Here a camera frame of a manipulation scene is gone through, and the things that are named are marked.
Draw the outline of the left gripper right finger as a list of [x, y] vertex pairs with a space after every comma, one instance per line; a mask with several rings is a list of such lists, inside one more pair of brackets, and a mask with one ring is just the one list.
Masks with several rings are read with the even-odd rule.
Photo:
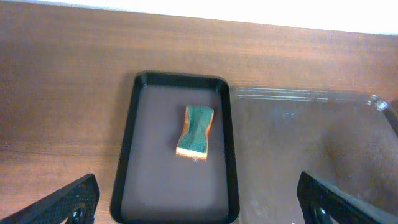
[[305, 224], [397, 223], [397, 217], [355, 198], [338, 187], [303, 171], [297, 198]]

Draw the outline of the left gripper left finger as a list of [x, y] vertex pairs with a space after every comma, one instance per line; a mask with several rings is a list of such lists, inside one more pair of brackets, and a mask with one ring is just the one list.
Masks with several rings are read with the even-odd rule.
[[69, 183], [52, 194], [1, 220], [1, 223], [93, 224], [100, 190], [94, 174]]

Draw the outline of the green and orange sponge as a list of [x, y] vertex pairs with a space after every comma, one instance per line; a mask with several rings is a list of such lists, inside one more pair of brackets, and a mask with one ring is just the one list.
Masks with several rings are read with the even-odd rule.
[[213, 117], [214, 110], [208, 106], [186, 106], [182, 134], [175, 150], [176, 155], [192, 159], [207, 159], [208, 136]]

